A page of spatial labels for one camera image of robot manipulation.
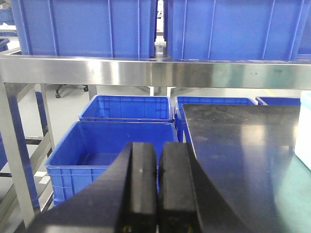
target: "black table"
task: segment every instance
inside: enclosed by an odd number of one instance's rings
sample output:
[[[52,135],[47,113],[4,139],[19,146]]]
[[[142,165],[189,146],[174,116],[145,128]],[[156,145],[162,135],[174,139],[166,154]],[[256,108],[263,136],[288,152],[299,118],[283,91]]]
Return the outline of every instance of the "black table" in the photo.
[[[198,162],[250,232],[311,232],[311,172],[294,154],[298,106],[183,107]]]

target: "white container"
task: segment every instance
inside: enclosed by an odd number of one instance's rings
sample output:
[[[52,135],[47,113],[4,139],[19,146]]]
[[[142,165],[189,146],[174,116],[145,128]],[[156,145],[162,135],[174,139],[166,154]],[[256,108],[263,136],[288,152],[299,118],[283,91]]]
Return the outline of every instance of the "white container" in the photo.
[[[311,170],[311,91],[301,92],[295,154]]]

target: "stainless steel rack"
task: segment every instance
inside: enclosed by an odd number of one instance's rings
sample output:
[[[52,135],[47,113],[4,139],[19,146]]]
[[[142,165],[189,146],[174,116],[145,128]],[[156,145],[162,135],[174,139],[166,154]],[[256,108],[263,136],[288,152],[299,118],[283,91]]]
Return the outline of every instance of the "stainless steel rack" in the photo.
[[[0,54],[0,132],[14,187],[0,204],[0,222],[12,211],[15,193],[25,225],[51,200],[51,186],[44,191],[41,208],[36,205],[33,172],[53,149],[53,136],[44,84],[87,84],[90,97],[95,85],[178,86],[213,88],[311,89],[311,61],[183,61],[170,59],[109,59],[16,55],[19,50]],[[20,120],[18,100],[34,84],[40,84],[47,115],[44,137],[31,160]]]

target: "blue plastic crate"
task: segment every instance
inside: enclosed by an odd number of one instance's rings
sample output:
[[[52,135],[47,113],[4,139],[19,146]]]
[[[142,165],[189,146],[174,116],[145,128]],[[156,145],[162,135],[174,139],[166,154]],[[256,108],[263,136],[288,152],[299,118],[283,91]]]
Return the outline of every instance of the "blue plastic crate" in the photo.
[[[12,9],[0,9],[0,25],[15,25]],[[0,33],[0,36],[17,36],[16,33]]]
[[[165,142],[178,140],[171,123],[75,122],[46,162],[54,204],[92,183],[128,141],[153,143],[159,161]]]
[[[295,97],[256,97],[258,105],[300,105],[300,98]]]
[[[176,96],[175,103],[175,125],[179,142],[183,142],[183,133],[185,133],[186,141],[190,142],[183,104],[255,105],[250,98],[198,96]]]
[[[149,58],[156,0],[12,0],[23,54]]]
[[[297,58],[311,59],[311,14],[306,22]]]
[[[168,0],[174,59],[294,60],[310,0]]]
[[[2,137],[0,134],[0,170],[4,167],[4,165],[7,163],[6,154],[4,150],[4,145],[2,142]]]
[[[81,121],[173,122],[171,99],[162,96],[97,95],[79,115]]]

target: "floor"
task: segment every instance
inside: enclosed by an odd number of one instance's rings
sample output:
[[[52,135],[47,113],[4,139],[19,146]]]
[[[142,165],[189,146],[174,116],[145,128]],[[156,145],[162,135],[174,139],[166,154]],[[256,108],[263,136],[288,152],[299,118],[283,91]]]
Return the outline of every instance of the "floor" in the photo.
[[[88,92],[83,91],[83,86],[66,85],[60,93],[61,98],[55,98],[56,85],[46,85],[48,107],[52,122],[52,132],[55,144],[59,142],[71,124],[78,121],[78,115],[89,101]],[[98,94],[106,95],[149,95],[148,87],[132,86],[98,86]],[[174,88],[171,92],[171,99],[175,104],[175,96],[214,96],[214,97],[248,97],[255,99],[256,96],[290,96],[299,97],[300,90],[267,90],[267,89],[218,89],[218,88]],[[166,95],[166,88],[155,88],[155,95]],[[29,92],[19,103],[21,119],[25,135],[42,135],[40,119],[36,105],[35,91]],[[36,146],[28,146],[29,154],[32,154]],[[9,172],[6,165],[2,172]],[[38,192],[42,192],[49,177],[44,165],[35,174],[35,182]],[[0,200],[5,196],[12,185],[11,178],[0,178]],[[7,225],[1,230],[2,233],[14,233],[21,222],[20,210],[14,210]]]

